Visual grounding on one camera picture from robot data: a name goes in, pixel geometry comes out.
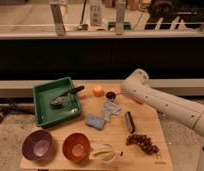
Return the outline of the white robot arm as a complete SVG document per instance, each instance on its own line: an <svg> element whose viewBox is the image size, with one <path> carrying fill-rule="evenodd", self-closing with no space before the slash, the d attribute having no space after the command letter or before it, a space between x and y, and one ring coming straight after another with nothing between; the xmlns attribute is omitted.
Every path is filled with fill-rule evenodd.
<svg viewBox="0 0 204 171"><path fill-rule="evenodd" d="M149 75L143 69L134 70L120 83L121 93L146 103L203 137L196 171L204 171L204 105L151 88Z"/></svg>

